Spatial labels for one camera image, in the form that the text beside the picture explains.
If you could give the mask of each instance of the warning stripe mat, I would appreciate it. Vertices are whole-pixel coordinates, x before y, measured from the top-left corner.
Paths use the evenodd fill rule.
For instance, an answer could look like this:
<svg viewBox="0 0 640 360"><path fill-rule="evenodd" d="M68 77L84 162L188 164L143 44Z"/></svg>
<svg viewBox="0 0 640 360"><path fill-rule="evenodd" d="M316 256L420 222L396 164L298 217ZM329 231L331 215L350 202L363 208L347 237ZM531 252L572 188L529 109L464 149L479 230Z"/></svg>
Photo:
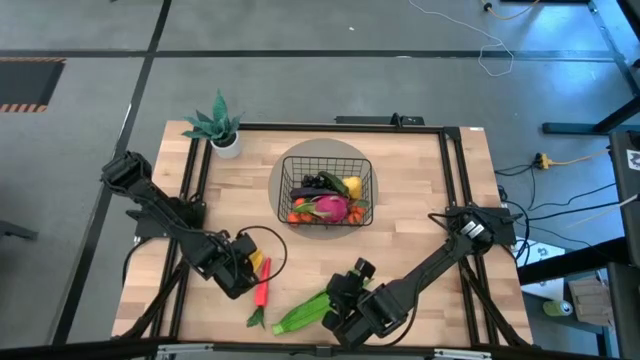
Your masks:
<svg viewBox="0 0 640 360"><path fill-rule="evenodd" d="M64 58L0 57L0 113L46 111L65 61Z"/></svg>

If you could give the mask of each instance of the white pot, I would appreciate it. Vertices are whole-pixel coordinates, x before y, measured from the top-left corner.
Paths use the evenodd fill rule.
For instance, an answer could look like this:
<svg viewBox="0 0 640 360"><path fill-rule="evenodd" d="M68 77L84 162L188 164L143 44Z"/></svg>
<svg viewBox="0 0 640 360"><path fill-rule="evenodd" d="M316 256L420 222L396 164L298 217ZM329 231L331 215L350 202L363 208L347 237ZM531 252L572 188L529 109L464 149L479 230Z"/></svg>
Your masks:
<svg viewBox="0 0 640 360"><path fill-rule="evenodd" d="M213 143L213 141L211 141L211 145L213 145L213 148L216 149L218 156L223 159L233 159L234 157L240 155L240 151L242 150L242 145L240 144L240 133L238 132L236 132L236 139L229 146L218 147Z"/></svg>

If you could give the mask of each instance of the concrete floor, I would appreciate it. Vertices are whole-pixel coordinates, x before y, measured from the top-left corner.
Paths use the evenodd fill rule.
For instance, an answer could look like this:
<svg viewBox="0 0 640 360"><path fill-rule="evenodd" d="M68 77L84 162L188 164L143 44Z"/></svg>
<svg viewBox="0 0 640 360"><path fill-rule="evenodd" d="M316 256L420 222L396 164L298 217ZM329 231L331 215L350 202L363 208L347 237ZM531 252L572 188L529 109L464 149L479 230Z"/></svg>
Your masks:
<svg viewBox="0 0 640 360"><path fill-rule="evenodd" d="M513 21L499 21L483 13L479 1L418 3L489 31L510 50L607 50L581 5L539 5ZM0 50L146 49L161 4L0 0ZM640 47L615 1L597 5L633 61ZM507 14L524 7L498 2L494 8ZM172 5L160 49L477 50L486 41L419 13L406 1L181 0ZM494 71L508 66L506 60L486 63ZM48 341L95 201L99 169L111 156L141 64L141 59L70 59L46 113L0 114L0 218L40 232L33 243L0 241L0 347ZM496 168L527 163L536 152L562 161L603 149L606 137L545 136L540 124L596 122L631 99L614 63L517 61L511 74L491 78L475 59L156 59L129 149L155 160L166 120L209 108L217 88L232 109L246 111L245 121L330 123L337 115L397 111L424 116L434 125L483 126ZM539 172L536 181L536 203L563 201L613 182L613 173L603 156ZM511 200L528 204L528 175L498 182ZM573 206L614 199L615 191L607 190ZM70 341L110 335L122 260L132 244L134 223L124 214L131 207L126 199L111 202ZM543 208L535 215L556 210ZM592 244L622 233L616 213L564 229L586 215L537 225ZM523 229L517 230L522 235ZM532 238L581 247L535 230ZM592 335L530 318L534 339L543 347L595 351Z"/></svg>

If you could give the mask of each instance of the black table leg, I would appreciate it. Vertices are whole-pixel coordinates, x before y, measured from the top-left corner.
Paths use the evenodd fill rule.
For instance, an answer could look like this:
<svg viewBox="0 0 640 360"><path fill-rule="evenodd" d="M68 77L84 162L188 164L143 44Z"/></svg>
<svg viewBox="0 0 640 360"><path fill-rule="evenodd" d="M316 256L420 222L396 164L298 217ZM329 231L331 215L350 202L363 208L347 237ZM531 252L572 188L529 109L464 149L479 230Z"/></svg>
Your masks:
<svg viewBox="0 0 640 360"><path fill-rule="evenodd" d="M566 275L600 269L608 262L629 264L625 238L609 240L518 268L521 285L557 279Z"/></svg>
<svg viewBox="0 0 640 360"><path fill-rule="evenodd" d="M544 123L542 124L542 132L545 134L607 135L613 129L640 131L640 125L620 125L638 112L640 112L640 96L634 97L597 124Z"/></svg>
<svg viewBox="0 0 640 360"><path fill-rule="evenodd" d="M23 228L22 226L18 226L12 224L10 222L0 220L0 237L2 236L17 236L23 239L35 240L38 236L37 232L28 230Z"/></svg>

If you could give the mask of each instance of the wire basket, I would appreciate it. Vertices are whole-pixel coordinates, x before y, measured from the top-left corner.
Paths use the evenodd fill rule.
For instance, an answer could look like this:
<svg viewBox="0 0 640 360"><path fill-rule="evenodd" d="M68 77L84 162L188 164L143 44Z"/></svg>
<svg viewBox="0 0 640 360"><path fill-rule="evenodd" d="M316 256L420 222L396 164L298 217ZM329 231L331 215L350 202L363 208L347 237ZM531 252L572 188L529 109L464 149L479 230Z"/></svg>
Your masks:
<svg viewBox="0 0 640 360"><path fill-rule="evenodd" d="M310 157L287 156L282 163L282 178L280 180L280 198L278 200L278 219L287 224L287 216L294 208L291 199L291 190L302 187L302 178L305 175L316 176L320 171L329 172L340 179L358 176L362 179L362 199L369 205L359 223L351 224L347 219L339 223L326 223L316 217L311 222L299 225L322 226L367 226L373 222L373 179L371 174L371 162L367 159L334 158L334 157Z"/></svg>

